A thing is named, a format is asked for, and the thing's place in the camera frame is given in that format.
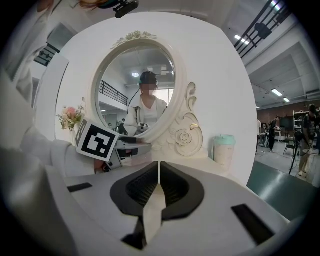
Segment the window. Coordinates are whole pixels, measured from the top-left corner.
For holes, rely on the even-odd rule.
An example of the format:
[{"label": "window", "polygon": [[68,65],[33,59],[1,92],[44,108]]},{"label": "window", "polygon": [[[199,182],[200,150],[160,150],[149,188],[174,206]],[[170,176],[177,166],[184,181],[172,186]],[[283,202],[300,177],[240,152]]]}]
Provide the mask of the window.
[{"label": "window", "polygon": [[159,89],[155,91],[154,96],[165,101],[169,105],[173,94],[174,89]]}]

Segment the person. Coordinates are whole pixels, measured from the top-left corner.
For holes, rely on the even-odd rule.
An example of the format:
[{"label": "person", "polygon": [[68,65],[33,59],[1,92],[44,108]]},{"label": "person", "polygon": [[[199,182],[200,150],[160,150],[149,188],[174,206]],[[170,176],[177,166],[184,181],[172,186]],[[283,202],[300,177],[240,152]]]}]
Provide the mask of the person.
[{"label": "person", "polygon": [[314,150],[312,152],[312,154],[315,155],[320,155],[320,112],[319,112],[319,107],[316,106],[315,107],[316,110],[316,129],[315,129],[315,133],[316,133],[316,145],[314,146]]},{"label": "person", "polygon": [[116,126],[115,128],[113,129],[116,133],[119,133],[119,126],[121,124],[121,121],[116,121]]},{"label": "person", "polygon": [[265,134],[267,132],[267,125],[264,123],[262,128],[263,128],[262,132]]},{"label": "person", "polygon": [[273,153],[274,152],[274,145],[275,145],[275,139],[276,139],[276,133],[275,131],[277,130],[277,121],[280,119],[280,116],[276,116],[275,119],[272,120],[270,124],[270,130],[269,130],[269,152]]},{"label": "person", "polygon": [[309,112],[303,118],[302,132],[304,138],[301,140],[301,160],[299,164],[299,176],[302,176],[303,173],[306,173],[306,165],[309,159],[309,150],[311,149],[313,140],[316,134],[316,125],[317,125],[317,117],[316,117],[316,106],[311,105],[309,107]]},{"label": "person", "polygon": [[16,27],[1,56],[0,118],[8,121],[10,116],[16,117],[17,123],[11,120],[1,126],[0,148],[13,155],[22,151],[67,177],[92,175],[102,169],[103,161],[78,154],[67,141],[49,141],[33,122],[31,64],[47,46],[47,23],[53,5],[54,0],[38,1]]},{"label": "person", "polygon": [[261,122],[260,120],[258,119],[258,122],[257,122],[257,128],[258,128],[258,136],[257,136],[257,139],[256,139],[256,148],[255,148],[255,154],[257,154],[258,152],[258,144],[259,144],[259,139],[260,139],[260,134],[261,134]]},{"label": "person", "polygon": [[123,118],[122,121],[121,121],[121,124],[119,125],[119,133],[121,135],[128,136],[128,133],[127,133],[127,131],[125,129],[125,122],[126,122],[126,119]]},{"label": "person", "polygon": [[137,133],[138,123],[152,127],[161,118],[167,108],[167,103],[154,96],[158,88],[156,74],[146,71],[140,76],[140,97],[128,108],[124,128],[129,136]]}]

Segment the oval mirror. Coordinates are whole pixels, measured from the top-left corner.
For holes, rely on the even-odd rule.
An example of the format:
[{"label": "oval mirror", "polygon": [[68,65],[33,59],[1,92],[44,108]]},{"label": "oval mirror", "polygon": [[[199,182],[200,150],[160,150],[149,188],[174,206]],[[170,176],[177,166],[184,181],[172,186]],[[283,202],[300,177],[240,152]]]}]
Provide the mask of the oval mirror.
[{"label": "oval mirror", "polygon": [[125,136],[152,129],[175,89],[169,56],[152,44],[137,46],[119,54],[101,73],[96,105],[103,124]]}]

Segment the plastic container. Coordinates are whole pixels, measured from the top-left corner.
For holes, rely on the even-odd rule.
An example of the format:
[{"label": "plastic container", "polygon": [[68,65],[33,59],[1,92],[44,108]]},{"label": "plastic container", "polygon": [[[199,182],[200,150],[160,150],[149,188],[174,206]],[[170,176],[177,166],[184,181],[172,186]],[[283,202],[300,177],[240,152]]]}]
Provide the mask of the plastic container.
[{"label": "plastic container", "polygon": [[227,134],[216,136],[213,145],[213,160],[228,171],[234,155],[235,137]]}]

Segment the pink flower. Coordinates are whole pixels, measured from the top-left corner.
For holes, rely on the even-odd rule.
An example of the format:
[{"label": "pink flower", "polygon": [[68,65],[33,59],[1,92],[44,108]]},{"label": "pink flower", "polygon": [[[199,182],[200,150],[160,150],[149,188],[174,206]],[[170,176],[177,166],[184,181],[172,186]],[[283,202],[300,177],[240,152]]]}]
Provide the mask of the pink flower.
[{"label": "pink flower", "polygon": [[66,114],[70,119],[74,119],[76,117],[76,109],[72,106],[66,108]]}]

